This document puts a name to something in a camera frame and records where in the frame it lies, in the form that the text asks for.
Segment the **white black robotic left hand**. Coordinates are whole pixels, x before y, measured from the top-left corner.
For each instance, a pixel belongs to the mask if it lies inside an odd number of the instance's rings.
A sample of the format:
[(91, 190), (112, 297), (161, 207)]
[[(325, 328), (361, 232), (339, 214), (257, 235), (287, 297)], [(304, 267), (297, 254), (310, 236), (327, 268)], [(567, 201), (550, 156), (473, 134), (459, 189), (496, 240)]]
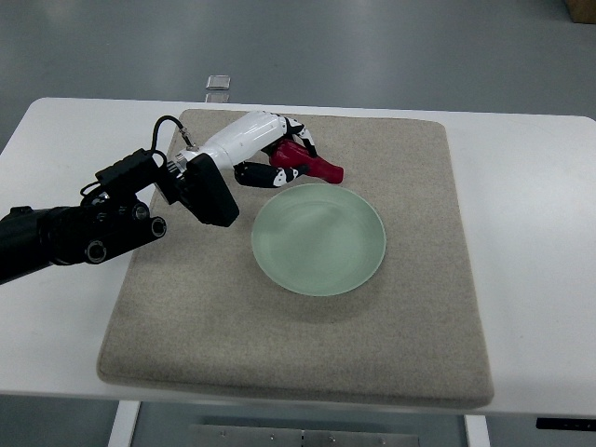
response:
[(300, 139), (306, 153), (318, 153), (304, 124), (282, 115), (253, 111), (210, 137), (199, 152), (211, 157), (218, 169), (231, 169), (236, 181), (245, 186), (279, 188), (307, 172), (302, 165), (287, 169), (254, 163), (252, 157), (282, 140)]

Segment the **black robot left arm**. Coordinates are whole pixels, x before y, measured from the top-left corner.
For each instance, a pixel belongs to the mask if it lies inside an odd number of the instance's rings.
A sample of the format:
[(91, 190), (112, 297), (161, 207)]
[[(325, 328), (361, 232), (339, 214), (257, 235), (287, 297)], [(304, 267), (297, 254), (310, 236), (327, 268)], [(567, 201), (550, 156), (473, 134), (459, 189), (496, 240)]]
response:
[(139, 149), (97, 172), (75, 207), (12, 208), (1, 220), (1, 281), (51, 265), (101, 264), (162, 238), (165, 220), (137, 197), (151, 184), (201, 223), (228, 227), (239, 215), (209, 156), (197, 155), (180, 168), (154, 146)]

